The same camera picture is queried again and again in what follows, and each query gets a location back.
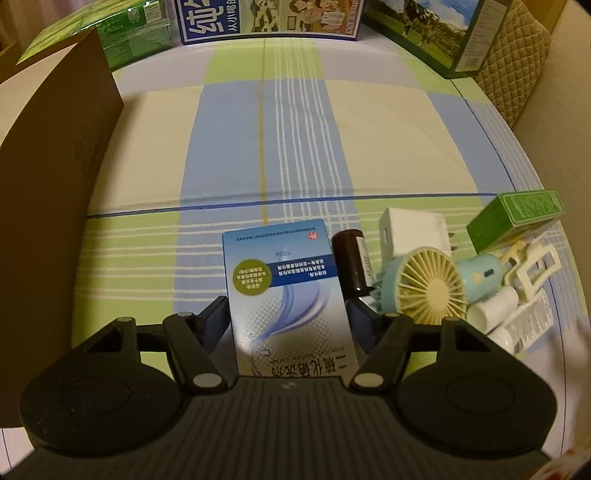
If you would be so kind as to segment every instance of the white bottle cap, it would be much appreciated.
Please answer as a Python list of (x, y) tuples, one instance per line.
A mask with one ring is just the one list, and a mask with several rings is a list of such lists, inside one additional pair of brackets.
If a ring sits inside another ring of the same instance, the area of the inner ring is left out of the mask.
[(495, 342), (503, 350), (509, 352), (511, 355), (515, 353), (515, 342), (506, 328), (497, 328), (490, 335), (488, 335), (488, 338)]

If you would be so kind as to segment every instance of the green box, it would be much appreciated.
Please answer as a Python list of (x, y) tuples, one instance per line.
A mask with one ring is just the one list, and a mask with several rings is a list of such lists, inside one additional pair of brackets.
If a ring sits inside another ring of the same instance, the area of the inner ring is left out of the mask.
[(555, 190), (501, 193), (468, 223), (466, 230), (479, 254), (537, 236), (563, 213)]
[(510, 6), (511, 0), (368, 0), (362, 20), (452, 79), (478, 73)]
[(43, 30), (20, 61), (96, 27), (112, 70), (173, 46), (164, 0), (98, 0)]

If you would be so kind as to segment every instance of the blue sky picture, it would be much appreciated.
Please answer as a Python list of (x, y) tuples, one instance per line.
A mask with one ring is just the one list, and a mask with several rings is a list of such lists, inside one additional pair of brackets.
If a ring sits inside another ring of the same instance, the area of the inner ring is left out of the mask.
[(478, 6), (478, 0), (418, 0), (418, 3), (435, 12), (440, 21), (461, 29), (468, 28)]

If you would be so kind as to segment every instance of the checkered tablecloth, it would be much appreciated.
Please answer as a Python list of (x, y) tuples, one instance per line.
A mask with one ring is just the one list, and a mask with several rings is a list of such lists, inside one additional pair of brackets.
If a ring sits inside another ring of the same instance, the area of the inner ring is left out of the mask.
[[(475, 255), (465, 225), (495, 194), (542, 188), (472, 79), (360, 35), (201, 44), (116, 72), (125, 109), (86, 222), (74, 344), (119, 316), (161, 322), (225, 294), (223, 231), (322, 218), (329, 234), (363, 230), (378, 271), (383, 210), (426, 209), (460, 260)], [(581, 429), (589, 318), (562, 227), (548, 238), (563, 263), (545, 286), (556, 325), (524, 361), (556, 392), (558, 454)]]

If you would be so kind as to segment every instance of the white power adapter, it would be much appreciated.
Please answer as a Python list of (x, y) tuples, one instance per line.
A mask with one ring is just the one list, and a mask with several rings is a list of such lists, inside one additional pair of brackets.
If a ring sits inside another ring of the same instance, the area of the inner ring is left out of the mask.
[(452, 254), (445, 217), (425, 210), (386, 208), (378, 222), (382, 264), (419, 247), (433, 247)]

